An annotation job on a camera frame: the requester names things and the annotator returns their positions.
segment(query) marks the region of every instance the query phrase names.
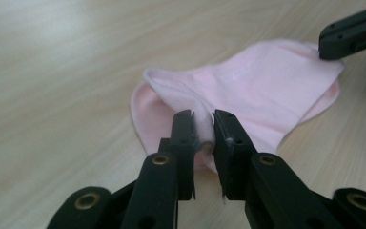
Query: pink sock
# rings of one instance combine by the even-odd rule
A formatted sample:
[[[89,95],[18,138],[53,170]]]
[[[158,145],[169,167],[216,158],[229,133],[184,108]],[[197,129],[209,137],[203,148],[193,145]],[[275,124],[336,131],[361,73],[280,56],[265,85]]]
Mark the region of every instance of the pink sock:
[[[216,172],[212,156],[212,113],[237,116],[258,152],[275,154],[280,141],[297,124],[318,115],[339,94],[339,61],[319,59],[317,46],[291,40],[256,43],[218,65],[186,72],[149,69],[147,83],[132,96],[135,129],[148,154],[170,137],[173,115],[190,109],[202,154],[194,167]]]

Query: pink fabric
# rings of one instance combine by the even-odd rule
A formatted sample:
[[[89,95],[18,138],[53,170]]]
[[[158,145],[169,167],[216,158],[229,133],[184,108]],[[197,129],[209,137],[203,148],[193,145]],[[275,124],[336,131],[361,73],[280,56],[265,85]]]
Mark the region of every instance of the pink fabric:
[[[325,111],[339,94],[339,61],[319,59],[317,46],[292,40],[256,43],[218,65],[186,72],[149,69],[132,96],[135,129],[148,154],[170,137],[173,115],[190,109],[204,147],[194,167],[216,172],[212,112],[237,116],[258,152],[275,154],[297,124]]]

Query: table surface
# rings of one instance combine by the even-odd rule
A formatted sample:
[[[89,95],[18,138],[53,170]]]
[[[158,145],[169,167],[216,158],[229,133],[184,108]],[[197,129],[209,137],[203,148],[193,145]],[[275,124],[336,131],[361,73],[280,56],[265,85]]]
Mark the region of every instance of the table surface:
[[[316,43],[366,1],[1,1],[0,228],[45,228],[74,191],[116,191],[145,153],[130,111],[151,67],[221,62],[260,40]],[[366,51],[343,59],[341,95],[285,137],[279,155],[313,190],[366,191]],[[195,173],[179,228],[249,228],[217,175]]]

